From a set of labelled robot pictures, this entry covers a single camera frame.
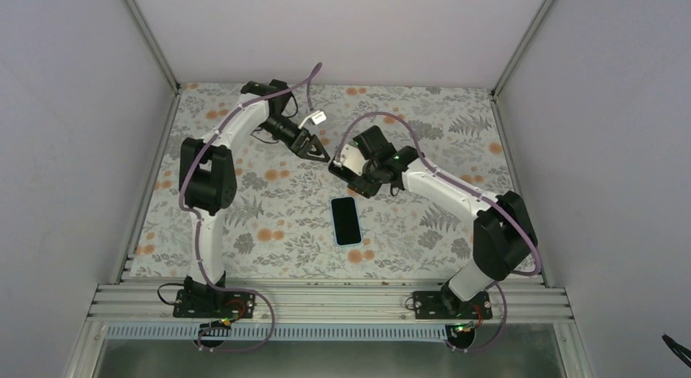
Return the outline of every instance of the black phone screen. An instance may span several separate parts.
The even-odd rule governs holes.
[[[331,200],[331,213],[333,228],[336,230],[336,243],[339,245],[359,244],[362,236],[355,199],[341,197]]]

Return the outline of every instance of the metal frame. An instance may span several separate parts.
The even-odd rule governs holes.
[[[118,262],[114,270],[113,284],[100,285],[96,290],[77,346],[68,365],[66,374],[68,377],[95,376],[98,373],[99,361],[103,357],[104,340],[108,336],[113,336],[113,333],[119,334],[117,338],[127,338],[127,335],[123,335],[123,333],[133,334],[130,338],[137,338],[137,336],[141,336],[142,331],[144,331],[143,328],[146,327],[186,327],[208,322],[208,319],[175,319],[172,317],[172,308],[158,301],[156,296],[158,286],[164,282],[179,281],[179,279],[146,279],[130,276],[134,250],[142,230],[154,181],[168,142],[169,132],[172,129],[180,94],[178,92],[179,83],[146,24],[136,1],[123,0],[123,2],[151,49],[156,63],[177,94],[165,121],[159,146],[156,149],[156,155],[147,178],[147,188],[136,213],[128,243],[123,248],[122,261]],[[504,146],[509,173],[515,189],[519,192],[521,186],[496,100],[554,2],[555,0],[542,2],[496,87],[491,92],[492,111],[495,114],[497,128]],[[566,290],[548,288],[551,283],[549,282],[549,274],[547,269],[544,270],[542,279],[507,279],[502,282],[508,302],[508,323],[552,324],[566,376],[569,378],[589,378],[592,373],[588,366],[583,343],[575,326]],[[277,315],[280,316],[280,324],[301,331],[303,327],[362,327],[363,325],[420,329],[430,325],[433,327],[458,323],[454,320],[415,321],[414,313],[405,308],[405,300],[412,291],[438,290],[443,281],[444,279],[416,279],[377,283],[372,279],[229,279],[228,283],[254,288],[264,293],[274,306]],[[165,289],[161,293],[165,298],[174,299],[176,290]],[[493,319],[487,320],[486,324],[496,325],[500,322],[504,312],[500,303],[500,295],[495,289],[490,290],[490,300],[495,307],[495,316]],[[258,303],[255,307],[254,318],[247,320],[244,325],[266,328],[270,321],[271,318],[266,305]],[[116,330],[116,327],[124,328],[124,331]]]
[[[168,60],[165,59],[165,55],[163,55],[161,47],[158,45],[156,39],[153,37],[153,33],[149,28],[147,21],[144,19],[142,11],[139,10],[137,2],[135,0],[123,0],[123,3],[125,8],[127,8],[130,12],[132,20],[135,24],[137,24],[139,33],[144,38],[144,41],[147,43],[147,46],[149,47],[149,50],[151,51],[153,58],[156,60],[158,68],[163,73],[163,76],[168,82],[168,85],[170,85],[171,90],[173,92],[177,92],[179,88],[179,82],[175,78],[173,70],[170,68],[170,65],[168,64]]]
[[[281,323],[421,323],[454,324],[463,320],[416,321],[415,314],[405,308],[405,300],[413,291],[439,290],[443,280],[401,280],[401,283],[373,283],[364,279],[228,279],[228,284],[253,288],[266,295]],[[118,285],[102,285],[96,290],[87,321],[173,321],[204,323],[208,319],[176,319],[173,309],[162,304],[156,289],[165,280],[126,281]],[[545,288],[542,279],[507,279],[502,282],[508,302],[509,323],[572,323],[573,315],[563,288]],[[487,324],[499,323],[503,306],[499,293],[490,291],[494,318]],[[177,290],[164,288],[161,295],[174,300]],[[254,318],[247,323],[269,323],[270,312],[257,301]]]
[[[557,344],[566,377],[592,378],[592,371],[576,323],[555,323],[554,334],[557,336]]]
[[[107,331],[108,325],[106,323],[84,323],[81,327],[77,346],[69,362],[66,377],[87,378],[95,376]]]
[[[516,50],[513,52],[513,55],[511,55],[511,59],[508,60],[508,64],[504,68],[504,71],[501,73],[501,76],[499,77],[499,80],[497,81],[497,84],[492,91],[492,95],[494,95],[495,97],[498,96],[506,86],[506,82],[511,77],[511,74],[513,74],[513,70],[516,68],[516,66],[518,66],[518,62],[521,60],[523,54],[526,52],[526,49],[530,45],[530,42],[533,40],[533,36],[539,29],[539,26],[544,22],[545,17],[549,13],[549,10],[554,5],[555,1],[556,0],[543,0],[540,4],[540,7],[538,11],[535,13],[533,20],[530,22],[530,25],[528,25],[526,33],[523,34],[523,38],[518,43]]]
[[[178,112],[178,106],[180,104],[180,94],[177,93],[171,100],[170,107],[168,109],[168,115],[165,118],[163,125],[163,130],[161,131],[161,136],[158,139],[158,146],[156,147],[156,152],[154,153],[153,162],[151,168],[149,169],[149,174],[147,176],[146,185],[142,197],[139,200],[139,207],[134,215],[134,221],[132,222],[132,227],[130,228],[130,233],[127,238],[126,244],[123,246],[121,251],[121,260],[113,268],[113,273],[110,276],[110,281],[113,284],[117,284],[125,271],[125,266],[127,262],[133,257],[134,251],[137,248],[137,243],[139,242],[139,235],[144,227],[144,221],[146,220],[147,211],[149,204],[151,203],[151,198],[153,195],[153,189],[156,184],[156,177],[158,176],[158,170],[161,167],[161,162],[163,161],[163,155],[165,154],[165,147],[168,145],[168,139],[170,137],[170,131],[173,129],[173,122],[175,120],[175,115]]]

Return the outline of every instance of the glass panel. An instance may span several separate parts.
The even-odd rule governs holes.
[[[494,327],[486,328],[478,330],[477,345],[493,335]],[[199,352],[191,341],[107,341],[105,347],[102,378],[565,376],[551,325],[509,325],[478,354],[422,342],[272,341],[246,354]]]

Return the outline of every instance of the white connector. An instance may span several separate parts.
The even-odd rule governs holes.
[[[305,118],[302,119],[302,123],[300,123],[300,125],[298,125],[297,128],[302,130],[302,127],[305,126],[305,124],[309,120],[312,120],[312,124],[319,125],[326,121],[326,113],[324,113],[321,109],[317,109],[316,111],[305,116]]]
[[[333,160],[334,165],[342,168],[347,168],[353,171],[358,176],[363,175],[363,169],[367,161],[363,153],[357,147],[346,144],[341,150],[341,155],[338,160]]]

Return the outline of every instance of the black cable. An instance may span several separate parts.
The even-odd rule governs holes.
[[[249,136],[255,138],[259,142],[266,143],[266,144],[277,144],[279,142],[278,139],[274,139],[275,140],[274,142],[269,142],[268,140],[264,140],[262,138],[259,138],[257,135],[254,134],[255,132],[259,132],[261,130],[262,130],[261,128],[257,128],[256,130],[252,131],[252,133]]]
[[[406,301],[403,303],[403,307],[405,307],[406,309],[408,309],[410,311],[415,311],[415,306],[413,306],[412,308],[408,307],[408,301],[410,301],[411,299],[412,299],[412,297],[408,297],[408,299],[406,299]]]
[[[158,294],[158,299],[160,299],[161,302],[165,303],[168,306],[175,306],[175,302],[168,302],[167,300],[163,299],[163,296],[161,295],[161,289],[166,286],[185,287],[185,285],[182,283],[163,283],[162,285],[158,286],[158,289],[156,290],[156,294]]]
[[[290,97],[293,99],[293,103],[295,104],[295,113],[292,114],[292,115],[290,115],[290,116],[283,116],[283,115],[281,115],[281,116],[283,116],[283,117],[287,117],[288,119],[297,116],[297,112],[300,110],[300,107],[297,106],[297,100],[295,99],[295,95],[294,95],[293,93],[291,93],[291,94],[290,94]]]

